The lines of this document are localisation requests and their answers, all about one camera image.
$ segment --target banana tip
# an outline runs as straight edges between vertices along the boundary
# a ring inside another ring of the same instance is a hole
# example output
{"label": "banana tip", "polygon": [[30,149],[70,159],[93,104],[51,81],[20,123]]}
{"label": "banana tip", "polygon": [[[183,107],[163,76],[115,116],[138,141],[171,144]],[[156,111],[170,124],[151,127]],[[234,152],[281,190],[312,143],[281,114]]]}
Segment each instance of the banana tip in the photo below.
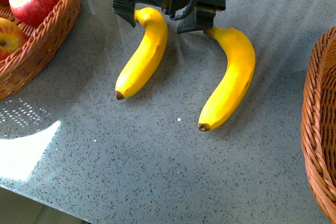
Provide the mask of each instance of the banana tip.
{"label": "banana tip", "polygon": [[210,130],[210,126],[207,123],[199,123],[198,124],[198,129],[200,131],[209,131]]}
{"label": "banana tip", "polygon": [[114,91],[114,97],[115,97],[117,100],[122,100],[122,99],[125,98],[125,97],[122,95],[122,93],[120,93],[118,90],[115,90],[115,91]]}

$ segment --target woven basket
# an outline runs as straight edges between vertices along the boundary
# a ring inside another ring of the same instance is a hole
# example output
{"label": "woven basket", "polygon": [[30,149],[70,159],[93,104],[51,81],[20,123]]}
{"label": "woven basket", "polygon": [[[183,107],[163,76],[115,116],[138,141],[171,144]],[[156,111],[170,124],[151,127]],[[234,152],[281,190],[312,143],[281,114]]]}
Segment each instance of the woven basket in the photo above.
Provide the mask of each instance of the woven basket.
{"label": "woven basket", "polygon": [[310,189],[336,223],[336,27],[315,44],[302,106],[302,150]]}
{"label": "woven basket", "polygon": [[24,46],[0,61],[0,99],[22,89],[50,62],[79,14],[79,0],[60,0],[36,29],[21,23],[9,6],[0,6],[0,17],[15,22],[28,36]]}

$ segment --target yellow banana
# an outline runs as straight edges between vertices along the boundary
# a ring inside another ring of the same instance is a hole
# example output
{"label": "yellow banana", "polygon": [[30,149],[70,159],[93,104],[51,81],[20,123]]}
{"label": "yellow banana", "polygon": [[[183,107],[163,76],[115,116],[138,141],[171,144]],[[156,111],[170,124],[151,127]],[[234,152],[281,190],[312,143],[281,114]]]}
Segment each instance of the yellow banana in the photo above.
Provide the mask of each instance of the yellow banana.
{"label": "yellow banana", "polygon": [[167,24],[158,10],[146,7],[135,10],[134,16],[145,28],[145,34],[116,81],[114,97],[117,100],[136,94],[147,83],[157,69],[167,44]]}
{"label": "yellow banana", "polygon": [[219,42],[227,57],[225,75],[198,121],[201,131],[210,131],[222,125],[242,101],[252,81],[256,57],[249,39],[237,29],[213,27],[204,33]]}

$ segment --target countertop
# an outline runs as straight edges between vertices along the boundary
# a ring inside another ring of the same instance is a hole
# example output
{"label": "countertop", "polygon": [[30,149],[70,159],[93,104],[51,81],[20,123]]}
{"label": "countertop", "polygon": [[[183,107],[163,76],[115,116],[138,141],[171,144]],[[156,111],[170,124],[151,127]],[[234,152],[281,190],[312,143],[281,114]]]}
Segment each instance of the countertop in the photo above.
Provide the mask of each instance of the countertop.
{"label": "countertop", "polygon": [[226,0],[215,25],[235,27],[257,57],[229,120],[197,129],[226,57],[202,32],[177,35],[135,96],[115,81],[144,30],[81,0],[48,66],[0,101],[0,186],[90,221],[329,223],[307,182],[303,85],[314,43],[335,25],[335,0]]}

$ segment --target basket rim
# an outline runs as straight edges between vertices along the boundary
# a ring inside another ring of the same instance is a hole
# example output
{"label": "basket rim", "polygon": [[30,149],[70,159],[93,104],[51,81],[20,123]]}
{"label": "basket rim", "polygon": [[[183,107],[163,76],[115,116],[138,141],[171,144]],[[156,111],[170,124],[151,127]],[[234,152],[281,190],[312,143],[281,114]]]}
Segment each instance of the basket rim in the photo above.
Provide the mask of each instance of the basket rim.
{"label": "basket rim", "polygon": [[319,37],[311,53],[303,89],[301,146],[309,187],[323,213],[336,223],[336,185],[327,170],[320,134],[323,66],[333,43],[336,26]]}

